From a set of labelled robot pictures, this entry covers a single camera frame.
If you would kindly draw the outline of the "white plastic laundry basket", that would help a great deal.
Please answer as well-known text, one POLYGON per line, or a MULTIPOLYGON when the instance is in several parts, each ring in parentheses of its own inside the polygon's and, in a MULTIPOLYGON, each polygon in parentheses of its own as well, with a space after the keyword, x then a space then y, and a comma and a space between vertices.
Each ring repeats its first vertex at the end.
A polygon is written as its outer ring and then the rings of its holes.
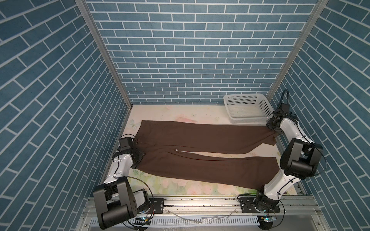
POLYGON ((274 109, 260 94, 230 94, 223 97, 226 112, 233 124, 263 123, 273 115, 274 109))

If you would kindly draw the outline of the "brown trousers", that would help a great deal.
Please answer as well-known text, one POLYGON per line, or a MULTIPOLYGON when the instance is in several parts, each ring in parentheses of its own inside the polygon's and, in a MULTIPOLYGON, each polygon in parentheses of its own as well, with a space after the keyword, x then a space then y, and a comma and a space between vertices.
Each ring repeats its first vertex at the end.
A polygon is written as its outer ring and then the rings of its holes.
POLYGON ((136 134, 144 152, 138 169, 181 180, 219 183, 260 190, 280 171, 275 157, 250 152, 276 144, 264 126, 194 124, 144 120, 136 134))

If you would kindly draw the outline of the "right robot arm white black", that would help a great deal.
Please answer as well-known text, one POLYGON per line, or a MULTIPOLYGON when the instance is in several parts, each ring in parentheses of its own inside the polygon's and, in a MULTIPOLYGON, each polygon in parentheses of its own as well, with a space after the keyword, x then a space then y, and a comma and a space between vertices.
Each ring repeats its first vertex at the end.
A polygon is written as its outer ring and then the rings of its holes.
POLYGON ((267 126, 284 134, 289 144, 280 157, 280 171, 258 191, 254 200, 259 212, 274 210, 283 195, 295 183, 317 175, 323 158, 322 145, 315 143, 303 132, 298 117, 290 112, 288 104, 280 103, 267 126))

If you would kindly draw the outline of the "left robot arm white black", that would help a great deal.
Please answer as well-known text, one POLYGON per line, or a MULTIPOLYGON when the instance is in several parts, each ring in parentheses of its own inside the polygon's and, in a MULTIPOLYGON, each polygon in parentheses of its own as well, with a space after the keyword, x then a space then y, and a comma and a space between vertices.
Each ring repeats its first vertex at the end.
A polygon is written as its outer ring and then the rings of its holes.
POLYGON ((119 138, 119 147, 111 158, 112 169, 105 181, 93 191, 98 224, 102 230, 151 210, 147 191, 141 189, 134 192, 129 183, 130 169, 135 169, 144 156, 145 153, 137 148, 133 135, 119 138))

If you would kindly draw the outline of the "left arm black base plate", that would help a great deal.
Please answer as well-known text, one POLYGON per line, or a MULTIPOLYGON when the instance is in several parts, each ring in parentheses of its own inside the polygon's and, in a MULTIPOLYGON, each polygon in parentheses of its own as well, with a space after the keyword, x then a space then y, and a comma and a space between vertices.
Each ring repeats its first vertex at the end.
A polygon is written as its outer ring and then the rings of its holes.
POLYGON ((149 198, 147 199, 147 206, 144 213, 148 214, 162 214, 164 211, 164 198, 149 198))

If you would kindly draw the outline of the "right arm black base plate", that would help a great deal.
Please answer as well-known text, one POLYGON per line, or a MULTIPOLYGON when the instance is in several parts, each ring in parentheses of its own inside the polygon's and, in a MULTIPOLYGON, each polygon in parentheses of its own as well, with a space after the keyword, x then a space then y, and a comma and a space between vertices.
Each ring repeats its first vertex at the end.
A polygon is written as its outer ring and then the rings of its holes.
POLYGON ((242 196, 238 197, 242 213, 280 213, 280 207, 277 203, 269 204, 263 201, 256 203, 256 197, 242 196))

